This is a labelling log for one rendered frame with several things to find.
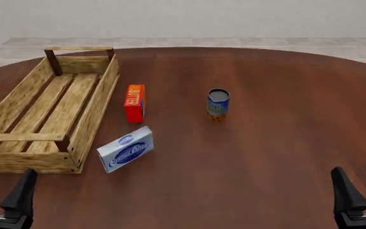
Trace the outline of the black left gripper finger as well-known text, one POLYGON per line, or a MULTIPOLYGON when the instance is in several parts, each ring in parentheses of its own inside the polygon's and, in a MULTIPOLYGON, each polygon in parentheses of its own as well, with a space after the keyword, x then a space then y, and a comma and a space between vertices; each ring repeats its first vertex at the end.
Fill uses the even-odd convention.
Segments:
POLYGON ((37 172, 27 169, 14 189, 0 203, 4 216, 33 216, 33 196, 37 172))

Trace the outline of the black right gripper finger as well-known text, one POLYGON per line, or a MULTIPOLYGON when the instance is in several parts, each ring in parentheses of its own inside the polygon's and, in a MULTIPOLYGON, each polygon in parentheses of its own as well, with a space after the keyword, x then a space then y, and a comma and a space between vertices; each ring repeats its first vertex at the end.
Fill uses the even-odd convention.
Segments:
POLYGON ((339 213, 361 214, 366 210, 366 198, 356 189, 342 167, 330 172, 334 191, 334 210, 339 213))

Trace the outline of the white blue cream cheese box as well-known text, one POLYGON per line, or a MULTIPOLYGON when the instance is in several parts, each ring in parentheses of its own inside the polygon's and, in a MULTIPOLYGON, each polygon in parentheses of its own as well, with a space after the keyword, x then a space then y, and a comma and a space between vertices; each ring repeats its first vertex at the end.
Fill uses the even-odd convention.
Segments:
POLYGON ((153 132, 144 126, 97 148, 97 152, 106 173, 112 173, 153 149, 153 132))

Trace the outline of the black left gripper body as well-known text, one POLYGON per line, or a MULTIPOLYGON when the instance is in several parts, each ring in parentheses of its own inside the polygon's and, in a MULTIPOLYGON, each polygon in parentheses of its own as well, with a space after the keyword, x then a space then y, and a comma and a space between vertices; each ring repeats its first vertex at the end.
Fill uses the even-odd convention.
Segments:
POLYGON ((21 215, 18 219, 8 219, 0 216, 0 229, 31 229, 33 213, 21 215))

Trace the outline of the blue orange soup can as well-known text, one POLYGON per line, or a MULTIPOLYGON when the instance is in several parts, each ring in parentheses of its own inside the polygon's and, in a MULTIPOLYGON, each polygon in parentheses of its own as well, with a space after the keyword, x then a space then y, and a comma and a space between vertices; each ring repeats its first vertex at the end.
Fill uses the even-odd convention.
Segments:
POLYGON ((213 121, 222 121, 227 116, 230 94, 222 88, 213 88, 207 96, 207 116, 213 121))

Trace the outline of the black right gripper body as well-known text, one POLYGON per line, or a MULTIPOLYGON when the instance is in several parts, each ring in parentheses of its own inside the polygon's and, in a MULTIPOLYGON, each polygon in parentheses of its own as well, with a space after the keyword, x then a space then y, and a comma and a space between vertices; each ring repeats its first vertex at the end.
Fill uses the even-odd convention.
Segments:
POLYGON ((336 212, 335 222, 338 229, 366 229, 366 213, 348 215, 345 212, 336 212))

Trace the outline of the red butter box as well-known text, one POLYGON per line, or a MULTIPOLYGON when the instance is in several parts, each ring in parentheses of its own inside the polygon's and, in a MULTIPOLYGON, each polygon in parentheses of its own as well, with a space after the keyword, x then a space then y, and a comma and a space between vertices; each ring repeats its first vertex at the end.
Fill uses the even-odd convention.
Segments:
POLYGON ((146 90, 144 85, 128 86, 124 109, 128 123, 141 123, 144 121, 146 111, 146 90))

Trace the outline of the wooden slat tray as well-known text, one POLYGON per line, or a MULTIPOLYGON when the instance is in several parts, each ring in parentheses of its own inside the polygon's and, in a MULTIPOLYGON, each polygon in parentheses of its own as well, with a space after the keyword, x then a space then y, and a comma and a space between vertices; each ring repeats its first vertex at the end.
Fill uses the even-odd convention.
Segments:
POLYGON ((0 173, 80 173, 117 81, 111 47, 0 67, 0 173))

